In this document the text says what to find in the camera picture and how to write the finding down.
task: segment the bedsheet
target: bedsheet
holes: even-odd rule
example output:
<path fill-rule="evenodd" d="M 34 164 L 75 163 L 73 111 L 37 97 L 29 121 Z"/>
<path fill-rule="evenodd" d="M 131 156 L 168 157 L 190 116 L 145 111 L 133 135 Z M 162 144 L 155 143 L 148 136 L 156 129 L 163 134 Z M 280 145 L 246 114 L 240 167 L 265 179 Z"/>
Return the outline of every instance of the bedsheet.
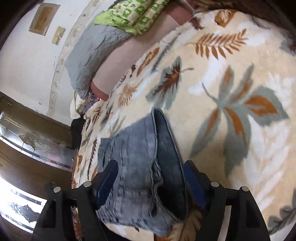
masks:
<path fill-rule="evenodd" d="M 276 233 L 296 216 L 296 58 L 290 46 L 284 30 L 235 10 L 195 14 L 142 56 L 108 101 L 89 109 L 72 187 L 97 173 L 101 138 L 159 107 L 182 160 L 192 159 L 224 187 L 248 186 L 270 234 Z M 167 239 L 194 240 L 200 219 L 193 208 Z M 145 230 L 107 226 L 131 240 L 154 240 Z"/>

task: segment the white wall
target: white wall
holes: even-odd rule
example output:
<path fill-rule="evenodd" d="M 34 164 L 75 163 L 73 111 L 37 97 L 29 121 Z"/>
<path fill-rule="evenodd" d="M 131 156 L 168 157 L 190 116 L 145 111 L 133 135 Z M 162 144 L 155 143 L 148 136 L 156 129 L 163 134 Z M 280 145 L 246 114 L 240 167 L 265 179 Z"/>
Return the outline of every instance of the white wall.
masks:
<path fill-rule="evenodd" d="M 29 32 L 39 7 L 29 11 L 17 24 L 0 51 L 0 91 L 17 102 L 41 113 L 49 109 L 55 68 L 63 45 L 74 23 L 90 0 L 51 0 L 60 4 L 45 36 Z M 52 44 L 58 26 L 66 29 L 59 45 Z M 73 89 L 66 71 L 62 74 L 53 119 L 70 125 Z"/>

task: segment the green patterned pillow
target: green patterned pillow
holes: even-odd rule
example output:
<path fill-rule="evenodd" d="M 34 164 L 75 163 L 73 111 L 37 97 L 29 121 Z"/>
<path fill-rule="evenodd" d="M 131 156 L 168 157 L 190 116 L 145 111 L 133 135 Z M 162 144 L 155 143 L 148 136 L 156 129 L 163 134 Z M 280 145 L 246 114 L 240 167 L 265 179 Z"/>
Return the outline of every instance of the green patterned pillow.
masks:
<path fill-rule="evenodd" d="M 110 17 L 115 24 L 133 26 L 146 12 L 152 0 L 127 0 L 110 9 Z"/>
<path fill-rule="evenodd" d="M 153 1 L 152 5 L 139 18 L 139 20 L 133 25 L 133 27 L 137 29 L 140 34 L 146 32 L 168 2 L 169 0 Z"/>

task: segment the metal pin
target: metal pin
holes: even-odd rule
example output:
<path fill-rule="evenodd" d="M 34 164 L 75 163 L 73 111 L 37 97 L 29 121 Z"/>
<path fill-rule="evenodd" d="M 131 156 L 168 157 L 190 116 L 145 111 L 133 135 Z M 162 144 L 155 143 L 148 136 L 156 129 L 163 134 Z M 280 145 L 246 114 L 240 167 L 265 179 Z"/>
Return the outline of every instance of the metal pin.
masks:
<path fill-rule="evenodd" d="M 247 186 L 242 186 L 242 190 L 245 191 L 245 192 L 248 192 L 249 188 Z"/>
<path fill-rule="evenodd" d="M 219 186 L 219 183 L 217 183 L 217 182 L 211 182 L 211 185 L 212 185 L 212 187 L 218 187 Z"/>
<path fill-rule="evenodd" d="M 59 192 L 60 190 L 61 190 L 60 187 L 55 187 L 55 188 L 54 188 L 54 192 L 55 192 L 55 193 Z"/>
<path fill-rule="evenodd" d="M 86 188 L 91 186 L 91 182 L 90 181 L 86 181 L 83 186 L 85 186 Z"/>

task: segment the pillow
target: pillow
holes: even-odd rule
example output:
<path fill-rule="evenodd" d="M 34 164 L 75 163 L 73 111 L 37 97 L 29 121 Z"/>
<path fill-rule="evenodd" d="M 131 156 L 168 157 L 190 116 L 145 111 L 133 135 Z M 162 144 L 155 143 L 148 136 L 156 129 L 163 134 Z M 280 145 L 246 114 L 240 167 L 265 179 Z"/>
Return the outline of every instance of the pillow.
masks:
<path fill-rule="evenodd" d="M 190 12 L 170 2 L 146 33 L 132 36 L 106 58 L 92 80 L 92 92 L 106 100 L 121 77 L 149 48 L 190 18 Z"/>

